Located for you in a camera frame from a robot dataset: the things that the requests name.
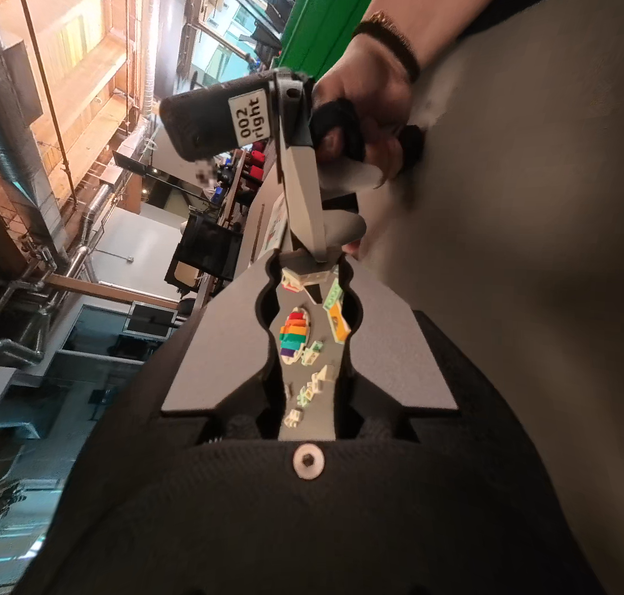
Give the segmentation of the person's right hand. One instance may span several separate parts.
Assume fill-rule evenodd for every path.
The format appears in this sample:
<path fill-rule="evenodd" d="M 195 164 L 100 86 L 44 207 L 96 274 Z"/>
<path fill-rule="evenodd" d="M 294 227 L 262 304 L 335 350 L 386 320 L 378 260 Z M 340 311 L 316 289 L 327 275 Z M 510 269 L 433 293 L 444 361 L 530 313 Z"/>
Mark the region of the person's right hand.
<path fill-rule="evenodd" d="M 396 178 L 404 164 L 396 133 L 407 124 L 412 106 L 412 85 L 403 65 L 380 41 L 357 35 L 316 83 L 313 113 L 339 99 L 354 106 L 364 162 L 381 171 L 382 183 Z"/>

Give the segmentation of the row of red chairs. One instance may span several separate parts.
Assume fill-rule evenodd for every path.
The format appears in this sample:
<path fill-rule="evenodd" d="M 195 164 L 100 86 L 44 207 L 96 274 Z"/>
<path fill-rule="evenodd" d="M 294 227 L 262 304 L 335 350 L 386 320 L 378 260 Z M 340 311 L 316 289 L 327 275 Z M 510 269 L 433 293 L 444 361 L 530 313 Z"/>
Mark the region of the row of red chairs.
<path fill-rule="evenodd" d="M 243 176 L 261 183 L 264 178 L 265 162 L 266 156 L 263 151 L 257 149 L 246 151 Z"/>

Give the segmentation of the orange white lego brick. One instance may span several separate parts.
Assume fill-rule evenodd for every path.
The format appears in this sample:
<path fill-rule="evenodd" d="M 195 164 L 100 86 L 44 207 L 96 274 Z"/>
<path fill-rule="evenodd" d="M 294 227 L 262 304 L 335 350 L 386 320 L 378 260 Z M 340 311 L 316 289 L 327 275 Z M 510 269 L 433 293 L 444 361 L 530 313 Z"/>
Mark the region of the orange white lego brick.
<path fill-rule="evenodd" d="M 351 328 L 343 316 L 341 302 L 336 300 L 332 307 L 326 310 L 326 313 L 334 341 L 337 344 L 345 344 Z"/>

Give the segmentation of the silver ventilation duct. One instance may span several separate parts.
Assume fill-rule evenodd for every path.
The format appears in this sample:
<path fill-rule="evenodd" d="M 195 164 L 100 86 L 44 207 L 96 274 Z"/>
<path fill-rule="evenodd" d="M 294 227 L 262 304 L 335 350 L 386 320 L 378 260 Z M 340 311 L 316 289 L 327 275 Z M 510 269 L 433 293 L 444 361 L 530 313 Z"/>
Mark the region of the silver ventilation duct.
<path fill-rule="evenodd" d="M 43 116 L 24 39 L 1 31 L 1 179 L 32 239 L 65 265 L 67 235 L 31 125 Z"/>

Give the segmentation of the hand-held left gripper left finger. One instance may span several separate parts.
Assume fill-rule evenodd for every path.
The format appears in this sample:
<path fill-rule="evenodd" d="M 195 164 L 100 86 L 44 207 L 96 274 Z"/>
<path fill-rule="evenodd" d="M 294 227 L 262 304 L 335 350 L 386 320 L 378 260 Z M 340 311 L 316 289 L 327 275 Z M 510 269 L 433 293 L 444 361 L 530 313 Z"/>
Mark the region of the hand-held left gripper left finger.
<path fill-rule="evenodd" d="M 280 313 L 280 279 L 280 254 L 267 253 L 207 303 L 162 402 L 164 417 L 225 430 L 244 415 L 261 437 L 279 437 L 286 397 L 271 325 Z"/>

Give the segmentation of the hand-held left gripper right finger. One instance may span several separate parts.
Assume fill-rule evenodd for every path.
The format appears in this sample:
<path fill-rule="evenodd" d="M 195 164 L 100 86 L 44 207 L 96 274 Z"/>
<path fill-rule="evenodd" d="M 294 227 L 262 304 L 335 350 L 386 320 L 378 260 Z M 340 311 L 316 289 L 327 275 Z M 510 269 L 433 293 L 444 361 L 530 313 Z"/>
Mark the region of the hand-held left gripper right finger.
<path fill-rule="evenodd" d="M 412 438 L 413 418 L 445 418 L 459 406 L 417 317 L 394 291 L 351 256 L 339 262 L 351 328 L 334 395 L 337 438 L 355 438 L 369 419 L 392 437 Z"/>

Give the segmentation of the black monitor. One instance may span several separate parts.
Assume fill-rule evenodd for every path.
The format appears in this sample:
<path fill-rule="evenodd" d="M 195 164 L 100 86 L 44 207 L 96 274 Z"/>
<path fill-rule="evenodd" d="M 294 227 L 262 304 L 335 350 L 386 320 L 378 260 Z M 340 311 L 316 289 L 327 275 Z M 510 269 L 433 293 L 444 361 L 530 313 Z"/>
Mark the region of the black monitor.
<path fill-rule="evenodd" d="M 202 212 L 190 212 L 165 282 L 185 295 L 199 291 L 199 277 L 203 273 L 232 281 L 242 240 L 241 232 L 217 224 Z"/>

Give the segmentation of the black wall screen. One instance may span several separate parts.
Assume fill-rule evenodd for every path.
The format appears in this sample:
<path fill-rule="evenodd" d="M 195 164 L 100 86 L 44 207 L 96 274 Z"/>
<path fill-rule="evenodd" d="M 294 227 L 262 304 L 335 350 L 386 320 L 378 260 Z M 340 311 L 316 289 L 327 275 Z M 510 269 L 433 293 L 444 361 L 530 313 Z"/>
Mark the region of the black wall screen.
<path fill-rule="evenodd" d="M 147 167 L 143 163 L 120 153 L 118 150 L 113 152 L 113 161 L 117 167 L 141 177 L 144 177 L 148 172 Z"/>

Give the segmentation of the person's right forearm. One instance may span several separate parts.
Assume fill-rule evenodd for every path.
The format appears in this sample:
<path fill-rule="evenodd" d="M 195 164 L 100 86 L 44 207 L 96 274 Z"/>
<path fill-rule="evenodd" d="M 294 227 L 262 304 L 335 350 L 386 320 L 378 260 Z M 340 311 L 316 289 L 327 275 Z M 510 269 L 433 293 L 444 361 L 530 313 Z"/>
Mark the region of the person's right forearm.
<path fill-rule="evenodd" d="M 372 0 L 364 21 L 387 22 L 425 68 L 492 0 Z"/>

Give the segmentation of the rainbow lego disc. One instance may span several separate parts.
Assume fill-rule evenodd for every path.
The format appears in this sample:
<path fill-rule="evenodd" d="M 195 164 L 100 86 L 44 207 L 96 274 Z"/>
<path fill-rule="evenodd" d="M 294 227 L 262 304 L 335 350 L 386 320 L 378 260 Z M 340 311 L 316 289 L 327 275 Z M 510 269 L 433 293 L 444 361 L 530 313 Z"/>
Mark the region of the rainbow lego disc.
<path fill-rule="evenodd" d="M 308 345 L 310 330 L 311 320 L 306 308 L 293 308 L 278 336 L 278 352 L 284 365 L 293 365 L 301 360 Z"/>

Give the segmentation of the lego instruction booklet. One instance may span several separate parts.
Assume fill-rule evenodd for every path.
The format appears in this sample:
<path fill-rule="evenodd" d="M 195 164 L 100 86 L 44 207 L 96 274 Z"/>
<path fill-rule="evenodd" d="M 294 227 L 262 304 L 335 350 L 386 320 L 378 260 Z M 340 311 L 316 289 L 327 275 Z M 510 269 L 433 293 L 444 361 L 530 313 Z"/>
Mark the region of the lego instruction booklet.
<path fill-rule="evenodd" d="M 274 249 L 281 249 L 287 223 L 288 215 L 285 195 L 281 194 L 276 199 L 271 210 L 259 256 L 263 256 Z"/>

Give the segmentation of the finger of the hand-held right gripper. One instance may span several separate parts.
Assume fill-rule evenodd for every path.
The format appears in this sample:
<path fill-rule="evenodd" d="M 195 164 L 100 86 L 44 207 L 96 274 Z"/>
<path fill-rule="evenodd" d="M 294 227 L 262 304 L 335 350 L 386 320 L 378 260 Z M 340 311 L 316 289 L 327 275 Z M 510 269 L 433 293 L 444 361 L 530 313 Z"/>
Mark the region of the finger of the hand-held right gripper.
<path fill-rule="evenodd" d="M 327 260 L 327 243 L 316 166 L 311 147 L 279 145 L 292 245 L 305 248 L 317 263 Z"/>

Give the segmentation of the framed wall display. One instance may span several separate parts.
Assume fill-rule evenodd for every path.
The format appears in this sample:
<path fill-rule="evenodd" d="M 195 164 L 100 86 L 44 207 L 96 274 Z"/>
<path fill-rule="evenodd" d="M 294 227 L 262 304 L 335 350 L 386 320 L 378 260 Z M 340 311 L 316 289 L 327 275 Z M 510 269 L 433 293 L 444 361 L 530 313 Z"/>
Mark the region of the framed wall display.
<path fill-rule="evenodd" d="M 178 311 L 154 304 L 135 301 L 130 306 L 122 335 L 166 341 L 176 328 Z"/>

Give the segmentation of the green plastic bin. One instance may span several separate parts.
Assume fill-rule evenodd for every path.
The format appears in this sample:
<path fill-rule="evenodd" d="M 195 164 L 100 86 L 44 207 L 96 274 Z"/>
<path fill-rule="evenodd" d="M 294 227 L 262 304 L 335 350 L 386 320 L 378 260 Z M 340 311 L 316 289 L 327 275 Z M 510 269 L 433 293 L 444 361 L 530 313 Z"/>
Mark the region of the green plastic bin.
<path fill-rule="evenodd" d="M 344 53 L 371 0 L 296 0 L 273 67 L 319 79 Z"/>

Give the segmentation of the black wristband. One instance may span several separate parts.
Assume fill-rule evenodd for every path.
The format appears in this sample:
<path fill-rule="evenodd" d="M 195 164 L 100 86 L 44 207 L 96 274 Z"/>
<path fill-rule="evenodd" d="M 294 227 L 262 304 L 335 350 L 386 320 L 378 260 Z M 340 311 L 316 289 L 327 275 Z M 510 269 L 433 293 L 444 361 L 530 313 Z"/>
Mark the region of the black wristband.
<path fill-rule="evenodd" d="M 396 26 L 392 18 L 384 11 L 378 10 L 370 17 L 363 19 L 354 29 L 351 38 L 367 36 L 386 47 L 386 49 L 402 65 L 409 82 L 414 84 L 421 74 L 421 67 L 408 38 Z"/>

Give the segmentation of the unicorn head lego build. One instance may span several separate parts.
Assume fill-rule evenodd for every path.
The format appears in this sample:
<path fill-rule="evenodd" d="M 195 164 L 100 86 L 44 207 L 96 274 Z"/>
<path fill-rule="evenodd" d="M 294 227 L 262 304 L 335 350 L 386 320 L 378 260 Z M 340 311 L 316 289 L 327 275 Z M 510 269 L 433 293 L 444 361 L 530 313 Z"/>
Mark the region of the unicorn head lego build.
<path fill-rule="evenodd" d="M 337 265 L 317 263 L 303 250 L 281 253 L 281 285 L 287 291 L 304 293 L 314 305 L 322 305 L 326 295 L 323 287 L 337 277 Z"/>

